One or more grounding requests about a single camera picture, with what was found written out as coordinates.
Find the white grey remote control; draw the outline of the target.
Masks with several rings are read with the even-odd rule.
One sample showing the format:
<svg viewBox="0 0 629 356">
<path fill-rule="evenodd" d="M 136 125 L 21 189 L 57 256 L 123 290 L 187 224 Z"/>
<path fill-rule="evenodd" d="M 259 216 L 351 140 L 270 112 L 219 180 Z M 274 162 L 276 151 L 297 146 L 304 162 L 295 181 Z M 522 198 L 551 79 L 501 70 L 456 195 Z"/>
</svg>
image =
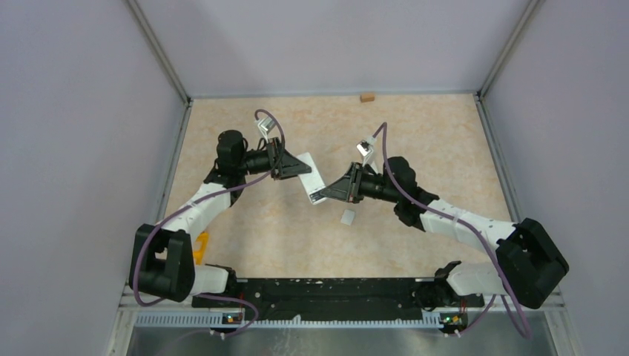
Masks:
<svg viewBox="0 0 629 356">
<path fill-rule="evenodd" d="M 320 204 L 327 200 L 321 193 L 321 191 L 326 187 L 325 182 L 315 164 L 315 161 L 312 158 L 312 155 L 309 152 L 305 152 L 297 156 L 297 158 L 306 163 L 310 168 L 310 173 L 299 174 L 298 177 L 300 182 L 306 192 L 306 195 L 309 199 L 309 202 L 312 205 Z"/>
</svg>

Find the small white battery lid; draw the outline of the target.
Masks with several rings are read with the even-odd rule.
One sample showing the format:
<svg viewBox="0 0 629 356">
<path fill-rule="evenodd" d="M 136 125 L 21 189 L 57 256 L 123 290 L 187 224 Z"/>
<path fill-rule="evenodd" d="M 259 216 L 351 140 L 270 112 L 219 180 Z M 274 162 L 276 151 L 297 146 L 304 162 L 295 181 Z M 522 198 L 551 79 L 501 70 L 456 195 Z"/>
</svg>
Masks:
<svg viewBox="0 0 629 356">
<path fill-rule="evenodd" d="M 356 213 L 353 210 L 345 209 L 340 218 L 340 222 L 344 225 L 351 226 L 355 220 Z"/>
</svg>

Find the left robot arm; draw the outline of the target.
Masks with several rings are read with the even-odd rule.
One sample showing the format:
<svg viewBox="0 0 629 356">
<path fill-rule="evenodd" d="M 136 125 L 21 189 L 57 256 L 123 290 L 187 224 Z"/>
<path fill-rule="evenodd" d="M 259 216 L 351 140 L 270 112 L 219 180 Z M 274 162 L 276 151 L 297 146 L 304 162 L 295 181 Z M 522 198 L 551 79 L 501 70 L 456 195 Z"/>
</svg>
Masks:
<svg viewBox="0 0 629 356">
<path fill-rule="evenodd" d="M 198 264 L 193 248 L 211 222 L 248 187 L 246 177 L 261 173 L 278 180 L 299 177 L 307 191 L 319 179 L 310 153 L 290 154 L 278 138 L 250 150 L 239 131 L 222 132 L 214 166 L 193 197 L 156 225 L 143 224 L 136 230 L 128 278 L 132 290 L 175 302 L 209 293 L 219 306 L 233 304 L 238 287 L 228 280 L 228 269 Z"/>
</svg>

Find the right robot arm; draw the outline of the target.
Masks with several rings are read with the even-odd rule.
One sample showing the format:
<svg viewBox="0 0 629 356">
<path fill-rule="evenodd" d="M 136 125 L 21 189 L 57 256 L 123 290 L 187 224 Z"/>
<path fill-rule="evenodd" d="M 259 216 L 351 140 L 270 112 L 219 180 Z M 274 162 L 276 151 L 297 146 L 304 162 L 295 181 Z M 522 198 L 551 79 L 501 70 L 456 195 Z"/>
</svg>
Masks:
<svg viewBox="0 0 629 356">
<path fill-rule="evenodd" d="M 488 263 L 454 263 L 445 279 L 436 283 L 435 296 L 445 306 L 454 306 L 470 294 L 491 294 L 538 309 L 570 270 L 540 222 L 500 221 L 457 208 L 421 188 L 415 171 L 401 156 L 389 158 L 381 173 L 353 162 L 320 193 L 349 203 L 365 198 L 391 202 L 404 225 L 487 253 Z"/>
</svg>

